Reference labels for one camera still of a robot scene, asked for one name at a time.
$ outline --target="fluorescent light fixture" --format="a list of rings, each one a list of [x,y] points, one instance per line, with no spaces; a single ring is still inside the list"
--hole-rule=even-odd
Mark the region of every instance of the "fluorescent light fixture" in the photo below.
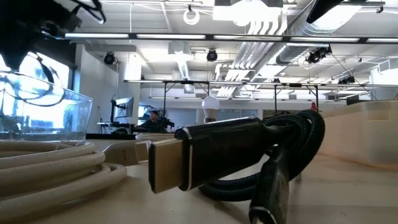
[[[98,38],[98,39],[128,39],[129,34],[90,34],[90,33],[66,33],[66,39],[86,39],[86,38]]]
[[[150,96],[148,97],[149,99],[160,99],[163,100],[164,97],[163,96]],[[166,97],[166,99],[175,99],[174,97]]]
[[[192,40],[204,40],[206,35],[196,34],[137,34],[138,39],[192,39]]]
[[[367,91],[363,91],[363,90],[341,90],[341,91],[338,91],[336,94],[361,94],[361,93],[367,93]]]
[[[268,37],[260,35],[214,35],[215,40],[251,40],[251,41],[281,41],[282,37]]]
[[[369,38],[367,43],[398,43],[398,38]]]
[[[176,97],[177,99],[180,100],[203,100],[204,98],[202,97]]]
[[[166,4],[166,5],[178,5],[178,6],[185,6],[185,5],[192,5],[192,6],[201,6],[203,3],[201,1],[128,1],[128,0],[106,0],[102,1],[105,4]]]
[[[160,80],[124,80],[124,81],[131,83],[163,83],[163,81]]]
[[[354,37],[292,37],[292,38],[290,38],[290,41],[353,43],[353,42],[358,42],[359,38],[354,38]]]
[[[256,82],[249,82],[248,85],[280,85],[280,83],[256,83]]]
[[[313,43],[286,43],[288,47],[329,47],[328,44],[313,44]]]
[[[164,99],[164,96],[150,96],[150,99]],[[166,99],[174,99],[174,100],[203,100],[201,97],[178,97],[178,96],[167,96]]]
[[[288,9],[290,7],[297,7],[297,3],[292,0],[287,0],[287,2],[284,2],[284,9]]]
[[[242,85],[243,82],[209,82],[209,84]]]
[[[229,100],[254,100],[252,98],[230,98]]]

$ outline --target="white lamp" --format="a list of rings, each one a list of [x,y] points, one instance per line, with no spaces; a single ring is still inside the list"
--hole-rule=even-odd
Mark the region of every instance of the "white lamp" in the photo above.
[[[207,96],[201,103],[201,107],[205,112],[205,123],[216,121],[219,101],[214,96]]]

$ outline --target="cable connector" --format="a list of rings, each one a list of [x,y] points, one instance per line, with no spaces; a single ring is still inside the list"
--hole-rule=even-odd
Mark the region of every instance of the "cable connector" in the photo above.
[[[289,202],[287,150],[278,147],[262,166],[256,191],[250,203],[252,224],[285,224]]]
[[[148,141],[136,140],[113,143],[103,151],[106,156],[105,162],[124,166],[139,165],[140,161],[148,160],[149,145]]]

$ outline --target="wooden table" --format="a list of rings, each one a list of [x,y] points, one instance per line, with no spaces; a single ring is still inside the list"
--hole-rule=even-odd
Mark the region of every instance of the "wooden table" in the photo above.
[[[260,167],[229,178],[255,173]],[[155,195],[147,180],[147,163],[127,170],[127,177],[103,194],[26,223],[249,224],[249,201],[215,202],[197,189]],[[290,182],[289,203],[290,224],[397,224],[398,172],[317,155],[301,177]]]

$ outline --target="metal frame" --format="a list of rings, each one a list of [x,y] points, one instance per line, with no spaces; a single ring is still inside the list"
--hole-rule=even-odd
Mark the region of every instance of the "metal frame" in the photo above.
[[[133,83],[164,83],[164,103],[163,103],[163,116],[165,116],[165,110],[166,110],[166,93],[176,84],[176,83],[181,83],[181,84],[195,84],[198,83],[200,86],[204,89],[204,87],[201,84],[206,84],[207,85],[207,95],[210,94],[210,85],[267,85],[267,86],[274,86],[274,101],[275,101],[275,113],[277,112],[277,95],[279,92],[277,92],[277,87],[282,86],[282,89],[289,86],[292,88],[301,88],[301,87],[306,87],[308,90],[312,92],[312,94],[315,95],[315,102],[317,105],[317,111],[319,112],[319,95],[318,95],[318,88],[320,86],[329,86],[329,87],[351,87],[351,88],[356,88],[356,87],[379,87],[379,88],[398,88],[398,85],[373,85],[373,84],[324,84],[324,83],[314,83],[314,84],[309,84],[309,83],[254,83],[254,82],[213,82],[213,81],[193,81],[193,80],[124,80],[124,82],[133,82]],[[167,84],[168,83],[173,83],[173,85],[167,89]],[[309,88],[310,86],[315,87],[315,93]]]
[[[207,95],[209,96],[210,94],[210,82],[209,81],[191,81],[191,80],[164,80],[161,81],[162,83],[164,83],[164,99],[163,99],[163,114],[162,116],[165,118],[166,116],[166,93],[171,90],[171,88],[173,88],[175,86],[175,84],[180,83],[180,84],[195,84],[198,83],[203,89],[204,91],[207,93]],[[170,86],[170,88],[167,88],[167,84],[168,83],[173,83],[172,86]],[[201,84],[206,84],[207,85],[207,91],[205,90],[205,88],[201,85]]]

